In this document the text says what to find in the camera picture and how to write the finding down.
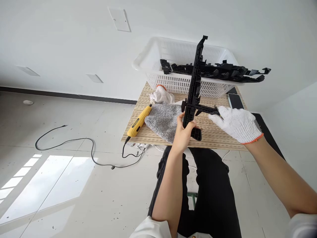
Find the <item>black plastic part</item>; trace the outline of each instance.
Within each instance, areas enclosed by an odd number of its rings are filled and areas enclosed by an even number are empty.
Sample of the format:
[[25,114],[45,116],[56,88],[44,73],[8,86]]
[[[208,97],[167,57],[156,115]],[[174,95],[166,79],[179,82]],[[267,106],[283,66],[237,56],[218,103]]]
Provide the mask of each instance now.
[[[205,66],[205,62],[202,61],[202,50],[204,48],[204,41],[208,39],[208,36],[203,36],[202,40],[198,43],[196,48],[195,60],[192,70],[192,79],[188,93],[187,102],[182,104],[186,104],[185,115],[183,120],[184,128],[187,126],[189,122],[194,119],[195,116],[195,106],[199,106],[200,102],[200,81],[201,81],[201,69]],[[191,137],[195,140],[201,141],[201,130],[198,128],[193,128]]]
[[200,113],[202,113],[202,111],[199,111],[199,110],[198,110],[198,111],[196,112],[195,116],[198,116]]
[[186,105],[187,105],[187,99],[185,99],[185,101],[182,101],[182,112],[184,112]]
[[[186,65],[177,65],[168,63],[165,59],[160,60],[162,65],[162,70],[164,74],[170,74],[171,72],[179,73],[179,74],[187,74],[193,75],[194,65],[186,64]],[[258,70],[252,69],[248,70],[244,66],[236,66],[233,64],[228,64],[226,60],[222,62],[222,64],[216,63],[211,65],[210,63],[206,64],[206,62],[202,62],[202,66],[200,66],[200,76],[205,78],[212,79],[221,79],[226,81],[238,82],[238,83],[258,83],[264,80],[264,74],[269,74],[271,71],[270,68],[264,68],[264,73],[260,73]],[[261,74],[258,78],[251,78],[248,76],[253,76],[256,74]]]
[[187,107],[194,108],[194,109],[198,110],[199,113],[197,112],[196,116],[198,116],[201,112],[205,112],[205,113],[208,113],[211,115],[213,115],[213,114],[220,115],[217,108],[202,106],[199,104],[198,105],[187,104]]

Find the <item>black baseboard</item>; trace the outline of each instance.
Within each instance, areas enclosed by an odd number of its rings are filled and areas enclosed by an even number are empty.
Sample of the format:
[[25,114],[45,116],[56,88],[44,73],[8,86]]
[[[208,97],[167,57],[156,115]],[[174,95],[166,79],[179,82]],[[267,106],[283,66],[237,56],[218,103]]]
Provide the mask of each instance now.
[[270,133],[269,129],[267,128],[266,124],[264,123],[262,116],[258,113],[253,113],[253,115],[255,116],[255,119],[257,120],[262,132],[264,133],[264,137],[267,140],[267,142],[285,160],[280,148],[277,146],[277,143],[275,142],[272,134]]
[[34,94],[34,95],[51,96],[51,97],[61,97],[61,98],[85,99],[85,100],[92,100],[92,101],[116,102],[116,103],[134,104],[134,105],[137,103],[137,101],[126,100],[126,99],[103,98],[103,97],[96,97],[96,96],[55,93],[55,92],[8,88],[8,87],[0,87],[0,91],[12,92],[12,93],[23,93],[23,94]]

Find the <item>white sleeve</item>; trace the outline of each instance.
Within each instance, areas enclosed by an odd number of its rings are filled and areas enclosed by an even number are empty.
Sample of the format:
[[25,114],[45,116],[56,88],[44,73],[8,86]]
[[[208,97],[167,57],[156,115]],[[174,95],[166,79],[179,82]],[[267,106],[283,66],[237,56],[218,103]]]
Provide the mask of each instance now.
[[148,216],[130,238],[172,238],[167,221],[154,221]]
[[296,214],[288,224],[286,238],[315,238],[317,235],[317,215]]

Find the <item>gray towel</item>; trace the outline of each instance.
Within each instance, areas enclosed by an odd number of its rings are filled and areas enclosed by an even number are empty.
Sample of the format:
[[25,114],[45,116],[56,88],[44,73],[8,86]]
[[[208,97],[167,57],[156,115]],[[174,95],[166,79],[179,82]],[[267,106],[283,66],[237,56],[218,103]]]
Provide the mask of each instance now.
[[163,140],[173,144],[177,117],[182,113],[180,105],[154,104],[150,114],[145,118],[145,124]]

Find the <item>cotton glove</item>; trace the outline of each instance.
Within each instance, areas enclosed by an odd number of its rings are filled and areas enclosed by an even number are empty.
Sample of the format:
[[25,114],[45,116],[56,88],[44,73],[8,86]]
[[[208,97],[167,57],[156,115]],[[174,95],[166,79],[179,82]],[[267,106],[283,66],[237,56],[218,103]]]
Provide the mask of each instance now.
[[220,106],[218,111],[221,117],[209,115],[209,119],[241,144],[250,144],[263,136],[255,125],[255,116],[249,111],[224,106]]
[[173,104],[175,102],[175,97],[173,94],[166,91],[163,85],[158,85],[155,92],[149,94],[150,103],[163,103],[163,104]]

